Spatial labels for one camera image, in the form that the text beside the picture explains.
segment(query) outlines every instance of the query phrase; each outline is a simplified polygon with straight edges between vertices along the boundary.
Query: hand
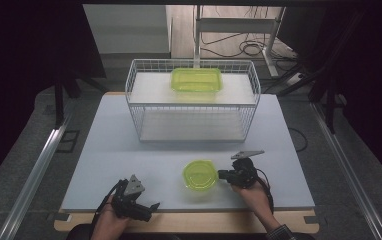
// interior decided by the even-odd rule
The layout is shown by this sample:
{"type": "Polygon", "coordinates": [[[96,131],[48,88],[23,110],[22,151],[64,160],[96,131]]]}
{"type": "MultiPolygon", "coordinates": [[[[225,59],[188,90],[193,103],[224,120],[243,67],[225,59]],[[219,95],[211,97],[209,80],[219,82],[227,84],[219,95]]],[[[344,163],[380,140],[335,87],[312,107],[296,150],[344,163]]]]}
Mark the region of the hand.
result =
{"type": "Polygon", "coordinates": [[[281,226],[269,208],[268,197],[260,183],[256,182],[250,188],[240,188],[235,185],[231,185],[231,187],[234,192],[240,194],[268,233],[281,226]]]}
{"type": "Polygon", "coordinates": [[[95,224],[91,240],[118,240],[128,225],[129,218],[118,218],[111,206],[113,196],[110,196],[106,205],[100,212],[95,224]]]}

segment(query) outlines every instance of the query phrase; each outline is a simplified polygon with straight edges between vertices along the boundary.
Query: aluminum rail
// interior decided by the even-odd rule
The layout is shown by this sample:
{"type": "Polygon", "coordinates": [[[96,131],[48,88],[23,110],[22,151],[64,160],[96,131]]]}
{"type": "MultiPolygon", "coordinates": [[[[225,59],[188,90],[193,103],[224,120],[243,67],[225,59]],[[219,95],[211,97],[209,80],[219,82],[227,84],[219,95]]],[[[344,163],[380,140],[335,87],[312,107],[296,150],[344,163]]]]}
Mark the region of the aluminum rail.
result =
{"type": "Polygon", "coordinates": [[[375,239],[382,240],[382,220],[372,200],[369,198],[368,194],[363,189],[362,184],[357,178],[353,167],[351,166],[346,154],[341,148],[337,137],[330,133],[325,121],[323,120],[325,119],[325,116],[322,112],[321,107],[319,106],[319,104],[316,103],[311,103],[311,107],[315,112],[319,125],[321,126],[322,132],[325,134],[326,140],[334,153],[335,159],[337,160],[338,165],[341,167],[344,177],[346,178],[349,187],[353,192],[356,202],[359,204],[359,207],[365,215],[366,221],[375,239]]]}
{"type": "Polygon", "coordinates": [[[38,157],[25,185],[22,188],[16,202],[14,203],[8,217],[5,220],[1,230],[0,239],[13,239],[23,221],[23,218],[28,210],[33,197],[41,183],[42,178],[47,170],[47,167],[57,149],[57,146],[63,136],[64,131],[73,115],[73,110],[76,102],[70,102],[65,107],[65,118],[58,129],[54,129],[45,146],[38,157]]]}

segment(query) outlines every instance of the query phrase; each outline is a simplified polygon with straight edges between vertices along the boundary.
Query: wrist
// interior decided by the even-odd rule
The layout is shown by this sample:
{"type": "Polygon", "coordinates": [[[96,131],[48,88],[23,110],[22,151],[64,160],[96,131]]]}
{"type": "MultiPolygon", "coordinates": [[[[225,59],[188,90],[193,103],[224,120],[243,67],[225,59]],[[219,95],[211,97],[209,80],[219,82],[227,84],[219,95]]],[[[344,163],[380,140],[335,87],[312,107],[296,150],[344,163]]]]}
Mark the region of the wrist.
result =
{"type": "Polygon", "coordinates": [[[263,227],[265,227],[266,232],[268,233],[281,226],[281,224],[272,215],[270,210],[263,212],[255,212],[255,215],[262,223],[263,227]]]}

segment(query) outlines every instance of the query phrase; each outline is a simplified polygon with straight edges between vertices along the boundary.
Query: white wall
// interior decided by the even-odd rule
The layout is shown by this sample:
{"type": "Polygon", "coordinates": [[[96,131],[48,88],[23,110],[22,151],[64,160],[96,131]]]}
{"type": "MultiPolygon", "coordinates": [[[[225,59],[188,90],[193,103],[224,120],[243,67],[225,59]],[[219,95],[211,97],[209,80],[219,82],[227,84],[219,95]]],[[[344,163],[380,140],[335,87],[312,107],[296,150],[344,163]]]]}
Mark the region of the white wall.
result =
{"type": "Polygon", "coordinates": [[[170,52],[166,6],[83,6],[100,53],[170,52]]]}

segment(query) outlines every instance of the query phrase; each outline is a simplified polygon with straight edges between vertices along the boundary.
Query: wire basket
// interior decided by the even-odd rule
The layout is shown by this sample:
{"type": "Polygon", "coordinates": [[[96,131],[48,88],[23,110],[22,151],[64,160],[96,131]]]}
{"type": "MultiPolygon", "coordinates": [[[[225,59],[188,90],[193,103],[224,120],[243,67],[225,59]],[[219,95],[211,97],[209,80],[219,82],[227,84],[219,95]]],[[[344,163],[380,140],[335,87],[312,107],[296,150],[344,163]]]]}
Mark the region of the wire basket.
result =
{"type": "Polygon", "coordinates": [[[194,60],[132,61],[126,101],[140,141],[245,141],[260,98],[254,65],[247,60],[200,60],[217,68],[223,89],[179,93],[170,88],[175,68],[193,68],[194,60]]]}

